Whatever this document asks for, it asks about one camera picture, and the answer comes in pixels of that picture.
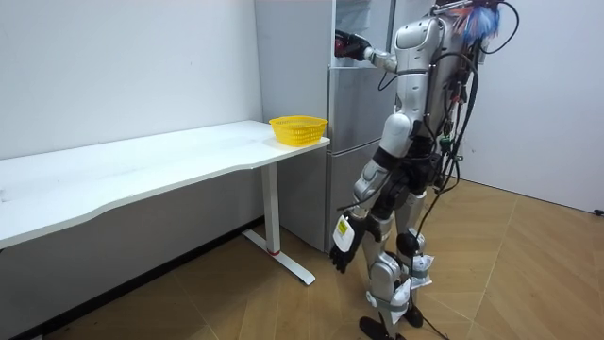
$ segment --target table foot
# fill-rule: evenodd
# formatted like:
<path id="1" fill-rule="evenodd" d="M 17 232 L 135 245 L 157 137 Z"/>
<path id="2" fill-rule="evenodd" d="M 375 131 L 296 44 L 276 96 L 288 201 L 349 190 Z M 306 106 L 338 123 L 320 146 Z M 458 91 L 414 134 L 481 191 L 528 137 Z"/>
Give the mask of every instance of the table foot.
<path id="1" fill-rule="evenodd" d="M 243 236 L 247 237 L 258 247 L 262 248 L 262 250 L 266 251 L 267 254 L 269 254 L 273 259 L 277 260 L 280 264 L 283 264 L 283 266 L 288 268 L 306 285 L 310 285 L 314 282 L 314 276 L 310 273 L 310 271 L 306 270 L 302 265 L 292 260 L 289 256 L 283 254 L 283 252 L 279 251 L 277 255 L 272 255 L 271 253 L 269 253 L 266 249 L 266 241 L 262 237 L 260 237 L 260 235 L 258 235 L 256 232 L 252 230 L 246 230 L 243 232 Z"/>

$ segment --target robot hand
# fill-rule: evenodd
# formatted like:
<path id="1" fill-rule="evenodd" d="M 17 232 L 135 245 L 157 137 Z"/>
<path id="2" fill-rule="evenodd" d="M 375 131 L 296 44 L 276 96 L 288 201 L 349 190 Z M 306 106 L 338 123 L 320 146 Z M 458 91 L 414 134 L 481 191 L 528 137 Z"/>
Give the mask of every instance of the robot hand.
<path id="1" fill-rule="evenodd" d="M 364 51 L 371 44 L 360 35 L 350 34 L 336 29 L 336 41 L 334 55 L 338 58 L 352 58 L 354 60 L 365 60 Z"/>
<path id="2" fill-rule="evenodd" d="M 357 253 L 357 250 L 361 245 L 361 240 L 367 231 L 366 219 L 357 219 L 349 212 L 346 212 L 343 218 L 341 218 L 340 222 L 338 222 L 338 226 L 336 226 L 334 238 L 338 237 L 336 236 L 338 233 L 342 237 L 351 232 L 348 229 L 352 229 L 352 231 L 354 231 L 354 237 L 351 240 L 350 247 L 345 249 L 346 246 L 344 246 L 344 249 L 341 249 L 342 245 L 338 246 L 338 242 L 336 242 L 329 252 L 329 258 L 333 262 L 333 265 L 335 265 L 336 269 L 342 272 L 342 274 L 346 271 L 348 264 L 350 264 L 354 259 L 355 253 Z"/>

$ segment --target white wall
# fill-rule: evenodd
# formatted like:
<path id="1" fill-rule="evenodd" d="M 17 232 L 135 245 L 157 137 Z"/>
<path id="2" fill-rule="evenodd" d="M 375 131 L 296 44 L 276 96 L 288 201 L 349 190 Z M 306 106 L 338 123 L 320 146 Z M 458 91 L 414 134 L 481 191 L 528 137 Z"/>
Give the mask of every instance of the white wall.
<path id="1" fill-rule="evenodd" d="M 604 209 L 604 3 L 513 1 L 516 38 L 480 70 L 462 176 L 591 212 Z M 504 9 L 499 46 L 513 28 Z"/>
<path id="2" fill-rule="evenodd" d="M 252 0 L 0 0 L 0 159 L 261 120 Z"/>
<path id="3" fill-rule="evenodd" d="M 253 0 L 0 0 L 0 159 L 261 120 L 255 25 Z M 8 248 L 0 339 L 259 216 L 243 171 Z"/>

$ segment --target humanoid robot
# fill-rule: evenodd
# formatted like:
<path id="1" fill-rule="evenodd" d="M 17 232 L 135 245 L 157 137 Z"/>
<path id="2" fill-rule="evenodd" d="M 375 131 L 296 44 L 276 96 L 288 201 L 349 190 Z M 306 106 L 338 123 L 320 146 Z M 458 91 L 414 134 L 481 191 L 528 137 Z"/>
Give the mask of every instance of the humanoid robot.
<path id="1" fill-rule="evenodd" d="M 379 149 L 355 183 L 354 203 L 341 208 L 344 213 L 329 253 L 337 270 L 344 273 L 362 245 L 370 279 L 367 299 L 379 315 L 379 321 L 369 317 L 360 321 L 371 339 L 404 339 L 398 333 L 401 317 L 414 327 L 423 326 L 412 291 L 427 281 L 431 260 L 424 257 L 426 239 L 421 228 L 425 219 L 418 229 L 415 225 L 427 188 L 433 186 L 436 192 L 429 213 L 440 195 L 450 190 L 447 183 L 456 167 L 459 174 L 457 154 L 476 99 L 478 64 L 491 54 L 485 50 L 489 34 L 469 42 L 460 33 L 460 16 L 451 14 L 481 7 L 496 14 L 497 25 L 496 7 L 501 3 L 466 0 L 435 5 L 426 17 L 398 29 L 392 54 L 373 48 L 359 35 L 336 31 L 336 57 L 369 60 L 398 80 L 394 113 L 385 122 Z M 385 250 L 394 216 L 396 254 Z"/>

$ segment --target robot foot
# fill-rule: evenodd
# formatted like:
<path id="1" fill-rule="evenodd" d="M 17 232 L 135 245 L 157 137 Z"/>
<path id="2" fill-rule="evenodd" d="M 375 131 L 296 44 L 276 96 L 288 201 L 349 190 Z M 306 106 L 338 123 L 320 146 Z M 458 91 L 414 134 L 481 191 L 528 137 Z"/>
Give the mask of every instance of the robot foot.
<path id="1" fill-rule="evenodd" d="M 415 305 L 411 306 L 403 316 L 414 328 L 422 328 L 424 326 L 424 315 Z"/>
<path id="2" fill-rule="evenodd" d="M 364 316 L 359 320 L 359 327 L 371 340 L 405 340 L 401 334 L 397 334 L 396 339 L 393 339 L 388 335 L 386 328 L 381 322 L 377 322 L 367 316 Z"/>

